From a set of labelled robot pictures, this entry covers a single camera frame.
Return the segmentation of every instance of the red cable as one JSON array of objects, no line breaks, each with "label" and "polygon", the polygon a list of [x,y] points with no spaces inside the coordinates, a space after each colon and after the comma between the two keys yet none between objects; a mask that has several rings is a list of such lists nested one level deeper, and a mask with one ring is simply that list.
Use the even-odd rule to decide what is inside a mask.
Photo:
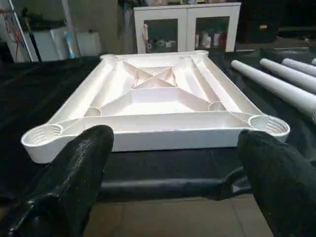
[{"label": "red cable", "polygon": [[5,27],[6,27],[6,31],[8,34],[11,34],[13,32],[13,37],[14,37],[14,43],[16,43],[16,50],[15,50],[15,61],[17,62],[18,59],[18,50],[19,50],[19,43],[21,42],[21,32],[20,31],[13,31],[8,20],[7,17],[5,15],[5,11],[3,9],[0,8],[0,13],[3,15],[4,17],[4,22],[5,22]]}]

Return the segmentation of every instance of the table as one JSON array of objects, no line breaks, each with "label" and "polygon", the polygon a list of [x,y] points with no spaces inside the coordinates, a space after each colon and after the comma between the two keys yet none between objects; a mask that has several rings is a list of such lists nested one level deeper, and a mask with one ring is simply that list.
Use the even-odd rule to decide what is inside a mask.
[{"label": "table", "polygon": [[[301,61],[315,58],[313,50],[210,53],[210,58],[263,112],[291,127],[287,143],[308,160],[315,159],[316,126],[283,102],[230,67],[238,58],[259,68],[259,60],[282,55]],[[31,161],[20,144],[28,129],[48,121],[99,63],[97,57],[5,65],[0,69],[0,200],[22,196],[44,165]],[[206,197],[218,198],[218,184],[241,166],[235,148],[113,153],[106,165],[98,201]]]}]

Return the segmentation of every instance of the bottle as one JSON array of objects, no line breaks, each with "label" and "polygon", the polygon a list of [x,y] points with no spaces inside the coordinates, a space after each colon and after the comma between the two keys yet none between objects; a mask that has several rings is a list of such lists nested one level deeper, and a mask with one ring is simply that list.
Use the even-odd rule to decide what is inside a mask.
[{"label": "bottle", "polygon": [[210,48],[212,44],[212,37],[208,36],[206,39],[206,44],[205,44],[205,48]]}]

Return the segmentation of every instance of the wall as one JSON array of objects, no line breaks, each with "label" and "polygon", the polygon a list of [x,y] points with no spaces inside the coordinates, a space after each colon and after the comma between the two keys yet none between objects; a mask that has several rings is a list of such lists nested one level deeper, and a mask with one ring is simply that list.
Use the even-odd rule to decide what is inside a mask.
[{"label": "wall", "polygon": [[[17,8],[27,6],[29,12],[42,14],[45,19],[65,19],[61,0],[13,0]],[[123,11],[117,0],[68,0],[77,31],[97,31],[103,52],[121,54],[123,40],[118,34],[123,25]]]}]

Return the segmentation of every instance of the round corner socket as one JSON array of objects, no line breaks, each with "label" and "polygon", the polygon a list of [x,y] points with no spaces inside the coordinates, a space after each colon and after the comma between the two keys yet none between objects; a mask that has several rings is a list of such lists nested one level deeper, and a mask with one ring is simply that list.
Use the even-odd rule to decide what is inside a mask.
[{"label": "round corner socket", "polygon": [[248,123],[254,129],[264,131],[275,138],[286,138],[290,133],[290,126],[285,121],[273,116],[255,115],[249,118]]},{"label": "round corner socket", "polygon": [[27,131],[21,138],[25,147],[43,146],[59,137],[63,127],[59,124],[44,124]]},{"label": "round corner socket", "polygon": [[201,55],[207,55],[208,56],[208,51],[207,50],[195,50],[194,54],[201,54]]}]

